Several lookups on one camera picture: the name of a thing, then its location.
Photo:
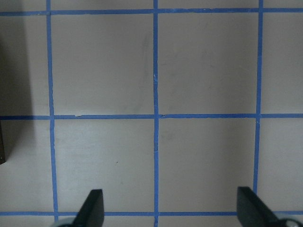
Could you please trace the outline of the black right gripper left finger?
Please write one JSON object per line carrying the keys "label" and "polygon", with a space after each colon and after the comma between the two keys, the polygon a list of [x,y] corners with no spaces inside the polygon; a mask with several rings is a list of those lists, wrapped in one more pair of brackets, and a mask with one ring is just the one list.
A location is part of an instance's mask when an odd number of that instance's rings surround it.
{"label": "black right gripper left finger", "polygon": [[102,189],[91,190],[84,201],[73,227],[102,227],[104,223],[104,200]]}

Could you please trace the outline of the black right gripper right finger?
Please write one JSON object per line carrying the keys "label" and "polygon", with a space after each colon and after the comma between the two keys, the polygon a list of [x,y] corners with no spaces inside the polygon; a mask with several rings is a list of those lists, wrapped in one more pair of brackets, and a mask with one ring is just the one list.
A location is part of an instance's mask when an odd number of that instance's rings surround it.
{"label": "black right gripper right finger", "polygon": [[238,187],[236,210],[242,227],[280,226],[278,217],[249,187]]}

